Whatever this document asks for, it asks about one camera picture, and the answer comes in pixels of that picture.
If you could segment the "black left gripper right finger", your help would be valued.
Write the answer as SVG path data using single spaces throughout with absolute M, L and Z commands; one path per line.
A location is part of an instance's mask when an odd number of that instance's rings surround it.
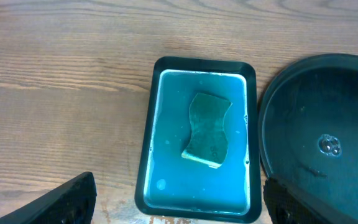
M 263 199 L 274 224 L 350 224 L 358 221 L 286 180 L 269 177 Z

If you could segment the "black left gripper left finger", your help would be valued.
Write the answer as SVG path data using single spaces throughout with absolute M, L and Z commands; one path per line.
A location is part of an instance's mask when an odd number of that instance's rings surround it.
M 94 176 L 84 172 L 1 217 L 0 224 L 90 224 L 96 196 Z

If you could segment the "green yellow sponge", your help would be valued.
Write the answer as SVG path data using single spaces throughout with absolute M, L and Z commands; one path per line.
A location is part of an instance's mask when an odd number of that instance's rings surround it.
M 224 120 L 232 103 L 226 99 L 197 93 L 189 107 L 191 137 L 181 156 L 217 169 L 228 152 Z

